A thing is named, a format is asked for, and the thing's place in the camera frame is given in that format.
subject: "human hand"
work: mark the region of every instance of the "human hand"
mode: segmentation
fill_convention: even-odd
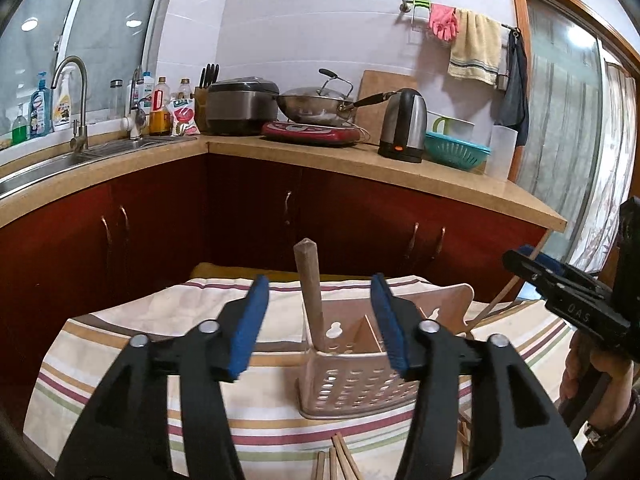
[[[584,335],[575,332],[569,344],[564,374],[560,384],[560,399],[572,399],[578,392],[579,380],[584,373],[584,364],[580,362],[578,348],[580,340],[585,344]],[[589,418],[589,423],[598,430],[606,431],[618,423],[625,415],[631,399],[633,383],[632,361],[624,356],[599,349],[592,349],[590,361],[596,370],[611,376],[602,400]]]

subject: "blue gripper pad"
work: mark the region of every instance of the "blue gripper pad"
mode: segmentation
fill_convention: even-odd
[[[533,252],[533,247],[530,245],[523,245],[522,247],[518,248],[518,252],[520,254],[524,254],[525,256],[530,256]],[[547,256],[545,253],[540,253],[538,256],[536,256],[535,262],[551,270],[551,272],[553,272],[557,276],[564,276],[564,269],[562,268],[562,264],[551,256]]]
[[[382,274],[371,279],[371,306],[391,367],[408,381],[426,365],[424,346],[416,339],[422,317],[415,304],[396,298]]]
[[[262,320],[267,312],[269,280],[266,276],[260,274],[256,277],[243,301],[245,302],[244,312],[230,338],[227,370],[233,380],[247,369]]]

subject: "electric kettle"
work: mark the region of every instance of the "electric kettle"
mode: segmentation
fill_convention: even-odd
[[[427,105],[420,92],[402,88],[389,99],[378,154],[420,164],[427,131]]]

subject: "pink rubber glove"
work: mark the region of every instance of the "pink rubber glove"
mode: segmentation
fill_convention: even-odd
[[[431,4],[429,28],[439,39],[453,40],[458,34],[456,9],[440,4]]]

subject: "towel rack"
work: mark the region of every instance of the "towel rack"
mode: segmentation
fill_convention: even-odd
[[[409,12],[414,9],[414,14],[412,15],[412,25],[415,18],[415,7],[424,7],[425,9],[431,9],[431,2],[428,0],[402,0],[400,4],[400,12]],[[508,28],[509,30],[515,32],[516,34],[520,34],[520,29],[518,27],[511,27],[511,25],[507,25],[506,23],[501,23],[504,28]]]

